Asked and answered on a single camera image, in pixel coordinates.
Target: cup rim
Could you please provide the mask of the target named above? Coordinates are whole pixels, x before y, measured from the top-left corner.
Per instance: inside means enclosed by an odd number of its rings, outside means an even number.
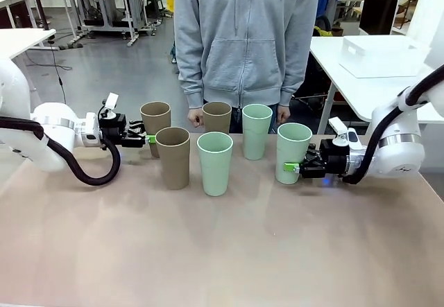
[[[226,112],[226,113],[223,113],[223,114],[213,114],[213,113],[208,113],[207,111],[205,111],[205,106],[206,106],[206,105],[208,105],[208,104],[215,104],[215,103],[227,105],[227,107],[229,107],[230,110],[229,110],[228,112]],[[229,115],[229,114],[231,114],[232,107],[231,107],[229,104],[224,103],[223,101],[210,101],[210,102],[208,102],[208,103],[205,103],[205,104],[202,106],[202,111],[203,111],[206,115],[210,115],[210,116],[225,116],[225,115]]]
[[[285,125],[299,125],[299,126],[302,126],[302,127],[304,127],[305,129],[307,129],[307,130],[310,131],[310,136],[307,137],[306,139],[298,139],[298,140],[296,140],[296,139],[289,139],[288,137],[285,137],[284,135],[282,135],[281,132],[279,131],[279,129],[280,129],[281,127],[285,126]],[[283,139],[285,139],[285,140],[287,140],[287,141],[290,141],[290,142],[306,142],[306,141],[310,140],[310,139],[313,137],[313,132],[311,131],[310,128],[308,128],[306,125],[303,125],[302,123],[288,122],[288,123],[284,123],[283,125],[280,125],[280,126],[279,126],[279,128],[277,129],[277,135],[278,135],[279,137],[282,137]]]
[[[229,146],[228,148],[226,148],[225,150],[222,150],[222,151],[208,151],[208,150],[202,148],[202,147],[199,145],[200,138],[204,137],[205,135],[209,135],[209,134],[221,134],[221,135],[223,135],[224,137],[228,137],[228,138],[230,139],[230,142],[231,142],[230,146]],[[206,132],[205,134],[201,134],[201,135],[199,136],[199,138],[197,139],[197,147],[199,148],[199,150],[202,150],[203,152],[206,152],[206,153],[212,153],[212,154],[223,153],[223,152],[228,151],[229,149],[231,149],[231,148],[233,147],[233,143],[234,143],[234,142],[233,142],[233,138],[232,138],[230,135],[227,135],[227,134],[224,133],[224,132]]]
[[[143,112],[142,112],[142,108],[143,108],[143,107],[145,107],[145,106],[147,106],[147,105],[150,105],[150,104],[154,104],[154,103],[165,104],[165,105],[168,106],[168,110],[167,110],[165,113],[155,114],[155,115],[147,114],[147,113],[143,113]],[[161,116],[161,115],[165,115],[165,114],[167,114],[168,112],[170,112],[170,111],[171,111],[171,106],[170,106],[170,104],[165,103],[164,101],[158,101],[158,100],[157,100],[157,101],[150,101],[149,103],[144,103],[144,104],[139,108],[139,111],[140,111],[140,114],[141,114],[141,115],[144,115],[144,116]]]
[[[165,130],[165,129],[180,129],[180,130],[184,130],[185,132],[187,132],[188,137],[187,137],[187,139],[186,139],[185,141],[183,141],[182,143],[175,144],[175,145],[173,145],[173,146],[169,146],[169,145],[167,145],[167,144],[163,144],[163,143],[157,141],[157,135],[158,135],[161,131],[163,131],[163,130]],[[186,130],[185,128],[181,128],[181,127],[165,127],[165,128],[162,128],[161,130],[159,130],[158,132],[155,133],[155,143],[156,143],[156,144],[160,144],[161,146],[164,146],[164,147],[166,147],[166,148],[175,148],[175,147],[177,147],[177,146],[183,146],[184,144],[186,144],[186,143],[189,141],[189,138],[190,138],[190,136],[189,136],[189,131]]]
[[[265,116],[264,118],[255,118],[254,116],[250,116],[250,115],[248,115],[247,113],[245,113],[245,109],[246,109],[248,106],[263,106],[263,107],[266,107],[266,108],[268,108],[268,109],[270,110],[270,114],[269,114],[268,116]],[[252,120],[265,120],[265,119],[271,118],[271,117],[273,116],[273,110],[272,110],[270,107],[268,107],[267,105],[263,105],[263,104],[249,104],[249,105],[245,106],[245,107],[242,109],[242,115],[245,115],[245,116],[247,116],[249,119],[252,119]]]

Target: black computer monitor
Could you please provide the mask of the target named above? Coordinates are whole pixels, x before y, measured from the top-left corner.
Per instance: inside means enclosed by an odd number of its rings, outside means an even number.
[[[390,1],[387,16],[379,28],[387,1]],[[397,9],[398,0],[364,0],[359,28],[369,35],[390,35]]]

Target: person in blue clothing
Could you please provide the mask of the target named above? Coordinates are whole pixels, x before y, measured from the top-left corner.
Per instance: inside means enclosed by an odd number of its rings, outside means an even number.
[[[179,80],[193,125],[203,124],[205,101],[232,106],[231,132],[242,131],[241,111],[252,103],[270,106],[275,122],[284,123],[305,77],[317,4],[176,0]]]

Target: light green plastic cup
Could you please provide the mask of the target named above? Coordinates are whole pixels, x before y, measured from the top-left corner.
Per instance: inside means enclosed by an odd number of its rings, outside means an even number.
[[[284,163],[302,163],[313,133],[300,123],[285,123],[277,129],[276,180],[295,184],[299,174],[286,172]]]
[[[209,196],[220,196],[227,191],[232,138],[223,132],[208,132],[197,140],[203,190]]]
[[[242,110],[243,147],[246,159],[259,160],[264,156],[272,115],[270,107],[260,104],[247,105]]]

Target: fist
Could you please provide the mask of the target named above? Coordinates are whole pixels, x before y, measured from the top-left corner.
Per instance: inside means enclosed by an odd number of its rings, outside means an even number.
[[[203,110],[202,108],[191,109],[188,111],[188,120],[195,128],[203,125]]]
[[[276,112],[276,121],[278,125],[282,125],[290,117],[290,109],[288,106],[278,105]]]

